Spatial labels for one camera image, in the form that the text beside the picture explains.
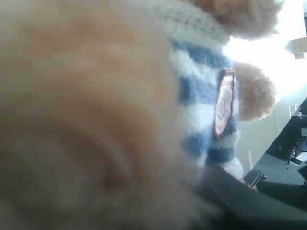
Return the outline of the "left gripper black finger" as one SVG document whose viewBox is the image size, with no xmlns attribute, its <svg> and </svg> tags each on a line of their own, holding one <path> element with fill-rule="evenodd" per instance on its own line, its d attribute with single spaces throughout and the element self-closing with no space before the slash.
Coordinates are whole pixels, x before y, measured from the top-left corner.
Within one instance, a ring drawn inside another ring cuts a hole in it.
<svg viewBox="0 0 307 230">
<path fill-rule="evenodd" d="M 205 168 L 198 193 L 209 207 L 200 213 L 197 230 L 305 230 L 307 214 L 263 195 L 219 165 Z"/>
</svg>

